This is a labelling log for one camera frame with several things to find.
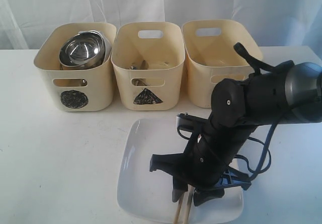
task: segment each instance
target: white table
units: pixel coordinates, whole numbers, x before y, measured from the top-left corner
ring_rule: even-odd
[[[308,47],[262,47],[277,64],[320,59]],[[139,118],[208,117],[183,93],[162,112],[135,112],[118,93],[99,112],[55,109],[33,65],[37,50],[2,50],[0,127],[0,223],[151,223],[117,205],[117,179],[132,123]],[[272,166],[244,192],[242,215],[231,223],[320,223],[322,220],[322,124],[278,126],[272,139]],[[268,126],[253,136],[264,139]],[[241,152],[254,168],[260,144]]]

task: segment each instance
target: white curtain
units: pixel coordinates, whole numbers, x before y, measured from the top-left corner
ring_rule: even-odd
[[[0,49],[38,49],[58,26],[233,19],[260,46],[308,45],[322,57],[322,0],[0,0]]]

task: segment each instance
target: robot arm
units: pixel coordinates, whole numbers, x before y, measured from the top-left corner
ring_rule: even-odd
[[[235,51],[254,69],[245,81],[224,79],[211,95],[208,119],[179,115],[180,130],[192,132],[182,154],[153,155],[150,171],[162,170],[173,176],[173,202],[196,187],[194,204],[200,205],[224,195],[224,188],[248,189],[262,166],[277,124],[322,121],[322,67],[290,61],[276,67],[248,54],[237,43]],[[261,74],[261,69],[268,71]],[[272,125],[261,160],[250,177],[228,165],[250,134],[260,125]]]

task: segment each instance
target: stainless steel bowl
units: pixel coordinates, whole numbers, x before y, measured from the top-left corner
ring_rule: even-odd
[[[105,43],[96,31],[75,35],[61,48],[59,60],[63,69],[90,69],[103,63]]]

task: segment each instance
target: plastic bin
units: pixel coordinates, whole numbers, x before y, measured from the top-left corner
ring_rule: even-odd
[[[126,108],[167,110],[177,104],[185,60],[180,27],[167,22],[124,25],[111,59]]]
[[[54,102],[63,111],[98,111],[113,100],[113,68],[110,56],[100,66],[84,70],[60,70],[59,52],[79,31],[97,30],[113,45],[116,27],[108,23],[72,23],[55,29],[38,51],[34,65]]]
[[[190,21],[182,26],[188,54],[188,95],[199,107],[211,107],[214,86],[224,78],[243,80],[253,69],[233,49],[240,42],[257,59],[263,55],[246,28],[233,20]]]

